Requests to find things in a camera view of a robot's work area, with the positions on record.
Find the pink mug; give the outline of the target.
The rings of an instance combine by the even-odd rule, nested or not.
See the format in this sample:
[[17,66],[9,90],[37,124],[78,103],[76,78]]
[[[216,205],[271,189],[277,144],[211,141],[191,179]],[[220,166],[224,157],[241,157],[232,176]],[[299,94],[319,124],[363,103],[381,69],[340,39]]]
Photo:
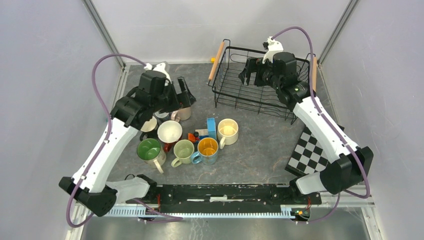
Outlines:
[[182,108],[173,111],[170,115],[170,119],[176,122],[185,121],[191,117],[191,107]]

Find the grey blue small cup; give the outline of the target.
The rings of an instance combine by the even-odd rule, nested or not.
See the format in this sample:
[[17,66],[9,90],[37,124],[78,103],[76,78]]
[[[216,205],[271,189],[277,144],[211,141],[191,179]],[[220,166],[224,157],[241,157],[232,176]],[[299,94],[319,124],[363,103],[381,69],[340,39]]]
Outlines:
[[163,112],[163,113],[155,112],[154,115],[157,119],[160,119],[161,121],[168,121],[171,118],[170,113],[168,112]]

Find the red mug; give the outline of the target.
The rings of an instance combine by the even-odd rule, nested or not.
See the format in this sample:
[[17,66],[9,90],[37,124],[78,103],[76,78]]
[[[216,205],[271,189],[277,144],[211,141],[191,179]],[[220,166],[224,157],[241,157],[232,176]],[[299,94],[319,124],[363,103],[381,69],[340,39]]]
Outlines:
[[163,150],[168,153],[171,148],[182,139],[183,128],[179,122],[175,120],[167,120],[163,122],[157,129],[159,140],[164,143]]

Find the black mug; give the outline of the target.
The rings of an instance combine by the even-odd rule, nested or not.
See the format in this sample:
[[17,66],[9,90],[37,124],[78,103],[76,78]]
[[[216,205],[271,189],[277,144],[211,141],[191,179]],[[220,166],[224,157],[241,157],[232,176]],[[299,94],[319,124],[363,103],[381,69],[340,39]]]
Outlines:
[[146,121],[140,129],[141,134],[139,140],[142,142],[145,139],[158,138],[158,121],[153,116],[149,121]]

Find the cream cup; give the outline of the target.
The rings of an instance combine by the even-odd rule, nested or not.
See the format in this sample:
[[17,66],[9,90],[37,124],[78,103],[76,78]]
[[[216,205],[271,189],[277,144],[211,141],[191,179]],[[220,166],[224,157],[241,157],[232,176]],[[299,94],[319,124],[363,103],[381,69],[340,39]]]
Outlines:
[[218,123],[217,139],[219,148],[234,144],[239,138],[238,123],[230,118],[225,118]]

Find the green mug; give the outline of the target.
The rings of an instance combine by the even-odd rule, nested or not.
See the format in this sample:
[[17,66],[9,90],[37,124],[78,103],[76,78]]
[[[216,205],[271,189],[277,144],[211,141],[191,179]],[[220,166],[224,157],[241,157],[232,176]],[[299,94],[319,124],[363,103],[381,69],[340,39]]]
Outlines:
[[173,153],[175,159],[171,162],[171,166],[176,168],[180,165],[188,165],[192,163],[191,155],[195,152],[194,144],[187,139],[179,140],[174,148]]

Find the blue mug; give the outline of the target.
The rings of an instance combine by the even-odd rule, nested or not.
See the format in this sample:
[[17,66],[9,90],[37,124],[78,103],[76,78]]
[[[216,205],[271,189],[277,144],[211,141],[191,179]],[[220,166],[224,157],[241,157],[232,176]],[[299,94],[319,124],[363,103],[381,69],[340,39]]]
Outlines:
[[214,138],[203,138],[197,144],[197,151],[190,156],[191,163],[213,165],[218,159],[218,150],[219,144]]

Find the cream floral mug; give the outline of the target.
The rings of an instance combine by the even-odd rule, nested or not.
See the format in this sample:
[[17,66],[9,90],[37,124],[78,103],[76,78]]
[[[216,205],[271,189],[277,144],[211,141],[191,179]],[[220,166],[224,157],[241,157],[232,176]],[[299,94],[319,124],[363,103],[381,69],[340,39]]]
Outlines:
[[137,156],[147,165],[164,173],[162,165],[166,162],[166,153],[161,143],[154,138],[142,140],[136,149]]

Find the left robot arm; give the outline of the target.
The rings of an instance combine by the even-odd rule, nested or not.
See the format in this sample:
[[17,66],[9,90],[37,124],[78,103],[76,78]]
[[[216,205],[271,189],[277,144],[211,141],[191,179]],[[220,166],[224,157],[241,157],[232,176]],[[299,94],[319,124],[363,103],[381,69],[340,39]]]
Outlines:
[[194,104],[196,98],[185,78],[180,76],[177,80],[180,93],[165,73],[143,72],[138,86],[120,98],[107,114],[106,129],[86,162],[73,176],[64,176],[59,187],[98,217],[106,215],[115,204],[131,199],[153,203],[157,190],[146,178],[110,182],[108,177],[127,144],[154,113],[170,113]]

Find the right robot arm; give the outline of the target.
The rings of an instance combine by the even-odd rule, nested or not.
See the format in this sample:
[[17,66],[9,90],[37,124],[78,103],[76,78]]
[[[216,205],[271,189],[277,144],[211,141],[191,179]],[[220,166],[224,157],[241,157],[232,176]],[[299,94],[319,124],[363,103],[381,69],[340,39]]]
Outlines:
[[328,164],[324,170],[298,177],[290,182],[289,199],[302,204],[309,194],[327,191],[346,192],[366,199],[371,190],[368,173],[374,158],[372,150],[360,147],[328,116],[320,99],[307,81],[301,81],[294,54],[279,52],[271,58],[248,57],[238,75],[244,85],[269,86],[279,101],[286,105],[311,131],[321,144]]

